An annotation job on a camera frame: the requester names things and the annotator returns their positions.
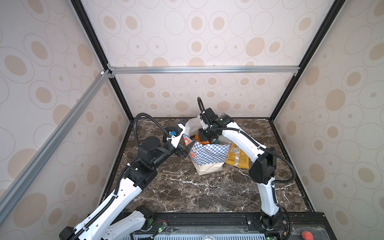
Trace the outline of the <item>orange snack packet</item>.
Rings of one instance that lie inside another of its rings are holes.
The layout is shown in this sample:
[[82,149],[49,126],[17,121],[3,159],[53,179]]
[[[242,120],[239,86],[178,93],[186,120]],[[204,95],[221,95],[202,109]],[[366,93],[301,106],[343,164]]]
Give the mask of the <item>orange snack packet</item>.
[[200,143],[201,145],[207,145],[207,144],[209,144],[210,142],[209,141],[203,141],[203,140],[201,140],[201,138],[200,138],[200,136],[197,134],[197,135],[195,135],[195,139],[197,140],[197,142],[198,143]]

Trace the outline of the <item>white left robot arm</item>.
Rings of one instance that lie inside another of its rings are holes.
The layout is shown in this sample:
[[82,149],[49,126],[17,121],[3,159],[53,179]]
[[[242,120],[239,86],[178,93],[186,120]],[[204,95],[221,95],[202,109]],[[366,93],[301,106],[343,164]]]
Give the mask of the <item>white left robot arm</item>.
[[[156,136],[140,142],[137,135],[138,121],[147,118],[163,132],[163,139]],[[157,176],[158,167],[171,156],[187,157],[193,143],[183,147],[180,144],[184,134],[190,131],[189,124],[163,127],[152,116],[138,114],[132,123],[137,154],[119,176],[115,190],[86,219],[74,228],[66,227],[59,234],[61,240],[123,240],[134,232],[150,230],[153,213],[140,206],[124,219],[114,222],[122,210],[138,196]]]

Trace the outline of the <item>blue checkered paper bag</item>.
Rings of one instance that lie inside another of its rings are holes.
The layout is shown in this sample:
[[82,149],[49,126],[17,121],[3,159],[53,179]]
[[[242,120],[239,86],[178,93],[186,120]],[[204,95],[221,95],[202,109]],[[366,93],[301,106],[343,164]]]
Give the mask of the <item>blue checkered paper bag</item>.
[[[196,140],[198,130],[202,128],[199,117],[192,118],[186,122],[186,131],[184,133],[184,142],[189,145]],[[198,175],[206,175],[209,173],[219,172],[223,169],[232,142],[219,136],[213,144],[202,144],[196,142],[192,147],[189,156]]]

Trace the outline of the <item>yellow snack packet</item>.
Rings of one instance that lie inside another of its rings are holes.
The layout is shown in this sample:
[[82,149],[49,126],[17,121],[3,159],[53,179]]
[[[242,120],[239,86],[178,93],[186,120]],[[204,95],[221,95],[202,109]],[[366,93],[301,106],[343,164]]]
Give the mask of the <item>yellow snack packet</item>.
[[250,168],[250,159],[248,155],[235,143],[231,144],[225,163],[240,169]]

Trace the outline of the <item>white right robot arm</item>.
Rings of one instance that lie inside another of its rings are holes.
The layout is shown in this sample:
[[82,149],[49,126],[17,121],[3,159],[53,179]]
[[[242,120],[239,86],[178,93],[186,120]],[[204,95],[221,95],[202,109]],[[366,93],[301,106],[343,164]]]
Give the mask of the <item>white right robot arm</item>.
[[[249,176],[257,183],[261,198],[261,223],[266,230],[272,230],[283,219],[282,210],[278,204],[275,184],[294,182],[297,172],[290,161],[277,154],[274,148],[267,148],[247,134],[228,115],[218,116],[210,108],[205,108],[200,97],[197,98],[201,111],[202,129],[200,133],[208,140],[224,136],[235,143],[252,161]],[[286,163],[292,176],[288,180],[276,180],[277,159]]]

